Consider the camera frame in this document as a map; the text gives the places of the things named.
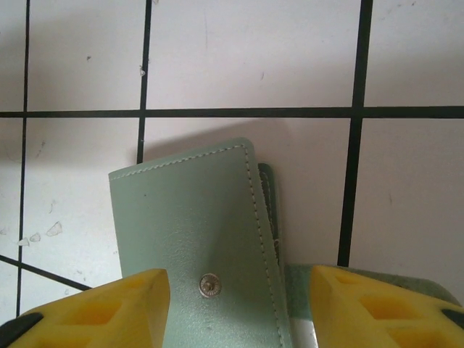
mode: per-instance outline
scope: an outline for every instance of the metal snap button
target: metal snap button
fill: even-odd
[[[203,275],[200,279],[199,290],[200,294],[207,299],[217,296],[221,290],[219,277],[213,273]]]

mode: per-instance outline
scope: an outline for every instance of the snap button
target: snap button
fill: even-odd
[[[217,296],[221,290],[218,276],[213,273],[203,275],[200,279],[199,290],[200,294],[207,299]]]

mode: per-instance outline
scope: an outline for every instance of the mint green wallet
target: mint green wallet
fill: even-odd
[[[243,138],[109,175],[123,276],[165,268],[163,347],[291,348],[252,144]]]

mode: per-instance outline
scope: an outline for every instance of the wallet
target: wallet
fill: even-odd
[[[109,174],[123,276],[167,270],[164,347],[292,347],[275,185],[260,169],[238,138]]]

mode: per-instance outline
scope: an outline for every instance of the wallet flap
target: wallet flap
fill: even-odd
[[[164,347],[291,347],[248,140],[146,162],[109,178],[123,275],[167,270]],[[207,280],[220,290],[210,298],[200,292],[208,274],[217,276],[217,283]]]

